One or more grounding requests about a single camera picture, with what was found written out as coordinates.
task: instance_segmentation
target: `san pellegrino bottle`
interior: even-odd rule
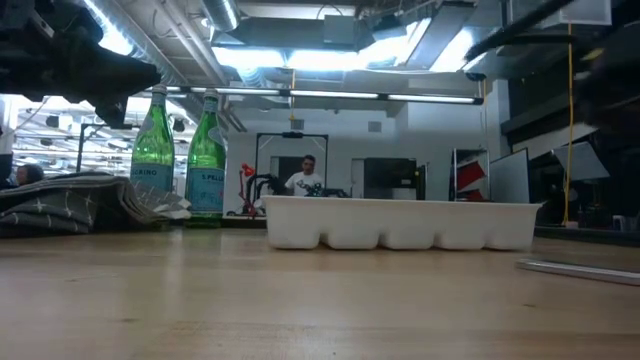
[[[167,121],[167,87],[152,89],[151,107],[138,131],[131,159],[131,182],[172,191],[175,149]]]
[[[186,198],[191,202],[190,224],[219,227],[222,219],[227,152],[218,127],[217,93],[204,94],[204,111],[187,158]]]

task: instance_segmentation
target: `wooden table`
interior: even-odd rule
[[[277,251],[255,230],[2,241],[0,359],[640,359],[638,288],[515,269],[524,255]]]

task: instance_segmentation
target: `person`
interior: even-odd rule
[[[316,158],[311,155],[305,155],[302,160],[302,171],[291,175],[284,186],[293,190],[293,196],[306,196],[308,190],[315,184],[324,186],[320,175],[314,173],[316,167]]]
[[[18,167],[16,172],[16,180],[18,186],[33,184],[44,179],[44,171],[38,165],[27,164]]]

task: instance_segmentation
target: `folded fabric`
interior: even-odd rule
[[[57,176],[0,191],[0,237],[16,229],[89,233],[124,230],[162,219],[185,219],[184,198],[99,172]]]

